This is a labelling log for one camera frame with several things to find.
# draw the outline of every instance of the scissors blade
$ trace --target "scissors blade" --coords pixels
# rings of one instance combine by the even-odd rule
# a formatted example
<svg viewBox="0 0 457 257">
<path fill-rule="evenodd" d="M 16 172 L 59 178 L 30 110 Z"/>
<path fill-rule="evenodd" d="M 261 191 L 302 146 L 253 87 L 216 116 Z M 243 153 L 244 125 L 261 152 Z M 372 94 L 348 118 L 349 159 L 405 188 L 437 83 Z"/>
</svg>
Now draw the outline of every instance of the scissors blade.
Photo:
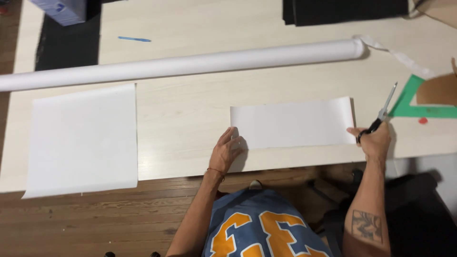
<svg viewBox="0 0 457 257">
<path fill-rule="evenodd" d="M 387 98 L 387 101 L 384 104 L 384 107 L 379 111 L 377 118 L 380 119 L 381 121 L 384 121 L 384 119 L 386 118 L 387 107 L 389 106 L 390 99 L 392 99 L 393 93 L 395 92 L 395 88 L 397 88 L 397 84 L 398 84 L 398 82 L 396 82 L 394 84 L 394 86 L 392 87 L 392 90 L 390 91 L 389 97 Z"/>
</svg>

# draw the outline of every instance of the person's left hand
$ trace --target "person's left hand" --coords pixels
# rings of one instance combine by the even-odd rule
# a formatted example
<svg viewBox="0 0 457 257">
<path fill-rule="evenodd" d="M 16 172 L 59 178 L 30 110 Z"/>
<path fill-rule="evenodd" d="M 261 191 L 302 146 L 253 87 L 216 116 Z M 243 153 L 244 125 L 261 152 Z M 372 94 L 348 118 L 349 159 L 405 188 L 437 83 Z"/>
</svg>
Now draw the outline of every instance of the person's left hand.
<svg viewBox="0 0 457 257">
<path fill-rule="evenodd" d="M 235 127 L 228 128 L 219 138 L 209 159 L 208 169 L 216 170 L 225 175 L 235 158 L 244 152 L 242 148 L 232 150 L 232 147 L 243 139 L 241 136 L 231 139 L 235 129 Z"/>
</svg>

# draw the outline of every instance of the scissors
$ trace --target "scissors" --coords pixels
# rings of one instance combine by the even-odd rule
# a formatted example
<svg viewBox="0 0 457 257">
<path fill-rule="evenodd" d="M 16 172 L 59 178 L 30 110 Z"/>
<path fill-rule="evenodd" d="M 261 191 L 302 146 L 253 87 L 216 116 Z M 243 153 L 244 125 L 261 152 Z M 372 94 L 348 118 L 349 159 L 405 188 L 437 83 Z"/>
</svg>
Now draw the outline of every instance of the scissors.
<svg viewBox="0 0 457 257">
<path fill-rule="evenodd" d="M 387 117 L 387 106 L 389 106 L 390 99 L 392 99 L 393 93 L 395 92 L 395 88 L 397 88 L 398 82 L 395 83 L 393 86 L 392 90 L 390 91 L 389 97 L 387 98 L 386 103 L 384 104 L 384 107 L 379 111 L 379 114 L 377 115 L 377 119 L 371 124 L 371 126 L 368 129 L 362 130 L 359 134 L 359 136 L 356 138 L 357 143 L 360 144 L 360 137 L 362 137 L 363 134 L 370 134 L 376 131 L 376 129 L 379 128 L 379 125 L 386 119 Z"/>
</svg>

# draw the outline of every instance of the blue pen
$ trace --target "blue pen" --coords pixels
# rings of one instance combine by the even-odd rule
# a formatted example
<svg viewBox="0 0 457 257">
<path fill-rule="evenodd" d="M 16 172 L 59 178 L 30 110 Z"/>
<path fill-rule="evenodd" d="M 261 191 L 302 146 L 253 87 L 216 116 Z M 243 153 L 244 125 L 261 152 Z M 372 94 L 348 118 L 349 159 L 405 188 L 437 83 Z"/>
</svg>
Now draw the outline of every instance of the blue pen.
<svg viewBox="0 0 457 257">
<path fill-rule="evenodd" d="M 119 39 L 128 39 L 128 40 L 136 40 L 136 41 L 143 41 L 143 42 L 151 42 L 149 39 L 144 38 L 134 38 L 134 37 L 117 37 Z"/>
</svg>

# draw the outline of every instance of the white table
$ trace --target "white table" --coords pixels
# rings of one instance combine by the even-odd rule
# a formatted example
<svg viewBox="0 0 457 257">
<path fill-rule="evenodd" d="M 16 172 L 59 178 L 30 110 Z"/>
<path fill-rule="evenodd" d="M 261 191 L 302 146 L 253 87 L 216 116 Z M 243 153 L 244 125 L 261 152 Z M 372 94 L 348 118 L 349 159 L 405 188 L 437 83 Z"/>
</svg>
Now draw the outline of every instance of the white table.
<svg viewBox="0 0 457 257">
<path fill-rule="evenodd" d="M 41 11 L 22 7 L 15 72 L 34 69 Z M 451 72 L 457 56 L 457 30 L 429 17 L 285 26 L 278 0 L 131 0 L 104 4 L 99 63 L 219 51 L 374 37 L 438 74 Z M 139 37 L 150 43 L 120 40 Z M 369 126 L 396 81 L 393 102 L 411 72 L 389 53 L 371 51 L 366 59 L 258 70 L 136 80 L 138 177 L 140 180 L 201 175 L 212 148 L 230 125 L 229 107 L 303 102 L 350 96 L 355 120 Z M 129 82 L 13 92 L 0 171 L 0 192 L 26 188 L 33 99 Z M 391 158 L 457 152 L 457 120 L 393 118 Z M 355 145 L 293 147 L 249 151 L 233 171 L 363 161 Z"/>
</svg>

